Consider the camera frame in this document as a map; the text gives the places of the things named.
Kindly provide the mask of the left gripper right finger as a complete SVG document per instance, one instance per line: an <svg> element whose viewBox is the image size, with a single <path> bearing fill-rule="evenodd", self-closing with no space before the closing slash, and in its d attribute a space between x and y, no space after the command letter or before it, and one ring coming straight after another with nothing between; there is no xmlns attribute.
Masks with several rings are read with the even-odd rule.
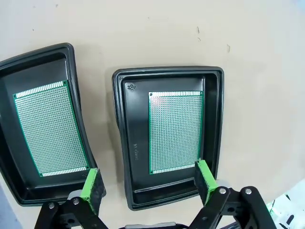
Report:
<svg viewBox="0 0 305 229"><path fill-rule="evenodd" d="M205 160L194 164L194 183L203 208L190 224L190 229L214 229L223 216L232 216L241 229L275 229L275 223L257 188L240 191L219 186Z"/></svg>

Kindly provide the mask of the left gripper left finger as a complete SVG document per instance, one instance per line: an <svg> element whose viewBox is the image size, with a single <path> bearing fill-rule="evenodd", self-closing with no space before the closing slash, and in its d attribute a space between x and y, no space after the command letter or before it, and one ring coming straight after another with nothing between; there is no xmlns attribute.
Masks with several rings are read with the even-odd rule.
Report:
<svg viewBox="0 0 305 229"><path fill-rule="evenodd" d="M36 229L71 229L80 226L83 229L106 229L99 218L102 197L106 190L98 168L89 170L82 189L68 195L67 200L47 202L41 207Z"/></svg>

